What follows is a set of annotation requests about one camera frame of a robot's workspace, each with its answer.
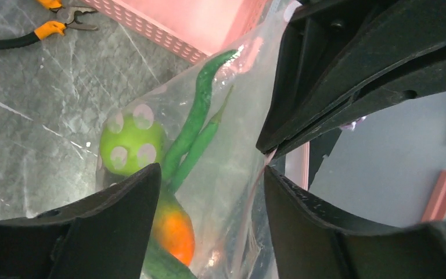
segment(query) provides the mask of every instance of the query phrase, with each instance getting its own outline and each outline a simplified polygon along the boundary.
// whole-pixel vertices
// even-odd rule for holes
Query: green fruit
[[[100,138],[103,165],[114,174],[130,176],[163,158],[165,130],[153,120],[147,105],[133,114],[118,114],[107,121]]]

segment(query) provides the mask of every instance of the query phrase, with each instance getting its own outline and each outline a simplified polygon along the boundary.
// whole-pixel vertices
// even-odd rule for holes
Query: orange handle
[[[37,0],[42,6],[47,9],[59,9],[62,8],[61,0]]]
[[[64,36],[65,29],[66,25],[64,23],[51,20],[49,22],[46,22],[39,28],[35,29],[35,35],[37,35],[40,40],[43,40],[54,33],[59,33]]]

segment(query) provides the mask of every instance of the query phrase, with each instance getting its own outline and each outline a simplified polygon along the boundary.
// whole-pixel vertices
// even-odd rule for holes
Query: transparent plastic bag
[[[186,273],[186,266],[197,278],[269,276],[270,264],[255,266],[263,249],[256,233],[269,238],[267,218],[253,214],[257,210],[265,216],[264,196],[256,194],[256,182],[267,162],[255,145],[271,103],[281,36],[298,6],[293,2],[227,49],[106,120],[98,153],[98,188],[149,163],[162,168],[142,277],[195,278]],[[231,50],[234,54],[214,76],[202,74],[208,69],[204,65]],[[212,90],[205,115],[209,99],[200,92],[207,86]],[[210,126],[213,130],[205,131]],[[181,152],[181,158],[174,155]],[[186,164],[190,171],[185,177],[178,171],[186,162],[195,164]],[[177,177],[183,182],[171,188]]]

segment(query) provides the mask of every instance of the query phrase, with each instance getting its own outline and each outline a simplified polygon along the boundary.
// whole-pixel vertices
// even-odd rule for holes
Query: long green vegetable
[[[143,269],[153,279],[197,279],[185,264],[163,249],[154,239],[148,241]]]
[[[170,192],[177,192],[178,188],[180,188],[187,175],[189,175],[192,168],[196,165],[197,161],[204,153],[209,143],[213,140],[214,135],[216,134],[216,132],[218,131],[218,127],[220,126],[223,111],[225,110],[226,103],[228,102],[228,98],[230,97],[232,91],[233,85],[230,87],[230,90],[226,95],[223,105],[221,105],[219,111],[209,120],[206,127],[194,140],[194,143],[190,147],[189,153],[187,153],[187,156],[180,164],[177,172],[175,172],[172,180],[170,181],[170,184],[167,187]]]
[[[161,164],[161,177],[169,180],[180,164],[182,156],[189,151],[192,142],[197,137],[206,121],[211,106],[213,79],[218,69],[232,59],[237,50],[226,51],[209,60],[201,69],[196,79],[196,95],[180,134],[168,149]]]

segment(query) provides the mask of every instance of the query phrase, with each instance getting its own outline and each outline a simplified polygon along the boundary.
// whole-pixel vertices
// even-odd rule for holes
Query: gray marble surface
[[[0,0],[0,39],[52,17],[33,0]],[[33,217],[92,194],[109,112],[190,66],[104,15],[81,19],[99,30],[66,30],[0,51],[0,219]]]

